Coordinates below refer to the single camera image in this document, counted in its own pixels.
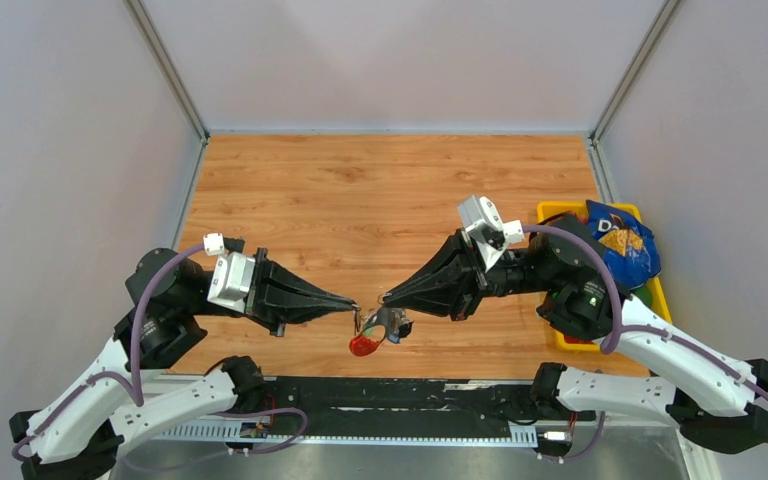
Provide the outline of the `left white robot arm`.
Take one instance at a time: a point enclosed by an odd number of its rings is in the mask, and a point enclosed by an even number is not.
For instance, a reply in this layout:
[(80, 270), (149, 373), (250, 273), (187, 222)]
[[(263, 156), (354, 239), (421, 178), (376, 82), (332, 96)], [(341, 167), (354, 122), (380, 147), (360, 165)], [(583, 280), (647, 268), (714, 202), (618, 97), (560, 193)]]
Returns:
[(245, 318), (280, 336), (289, 325), (353, 312), (352, 299), (323, 290), (240, 239), (210, 234), (198, 250), (146, 253), (126, 287), (133, 308), (101, 352), (55, 401), (9, 422), (12, 456), (26, 479), (98, 479), (156, 435), (205, 415), (245, 418), (263, 435), (280, 408), (266, 399), (261, 369), (248, 356), (221, 359), (207, 374), (153, 398), (143, 385), (173, 367), (207, 333), (201, 316)]

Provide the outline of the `keyring bundle with red tag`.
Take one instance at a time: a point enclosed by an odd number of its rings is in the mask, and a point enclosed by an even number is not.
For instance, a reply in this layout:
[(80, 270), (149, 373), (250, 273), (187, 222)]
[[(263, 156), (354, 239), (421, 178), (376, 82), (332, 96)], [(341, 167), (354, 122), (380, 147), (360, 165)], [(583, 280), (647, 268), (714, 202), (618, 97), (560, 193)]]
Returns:
[(414, 322), (403, 308), (387, 307), (384, 293), (379, 296), (378, 306), (364, 312), (360, 307), (354, 311), (354, 335), (348, 343), (349, 351), (355, 357), (373, 354), (385, 342), (398, 345), (413, 330)]

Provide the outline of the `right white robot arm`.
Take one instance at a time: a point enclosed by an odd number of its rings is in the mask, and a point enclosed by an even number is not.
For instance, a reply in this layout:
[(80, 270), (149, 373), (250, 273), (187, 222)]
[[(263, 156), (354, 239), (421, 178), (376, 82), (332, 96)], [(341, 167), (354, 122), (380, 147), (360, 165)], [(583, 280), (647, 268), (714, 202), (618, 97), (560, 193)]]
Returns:
[(526, 293), (543, 295), (537, 312), (554, 329), (648, 370), (626, 377), (545, 362), (530, 389), (540, 415), (645, 418), (724, 454), (768, 444), (768, 361), (730, 357), (664, 320), (614, 280), (602, 248), (571, 215), (537, 225), (467, 220), (383, 304), (460, 321), (484, 299)]

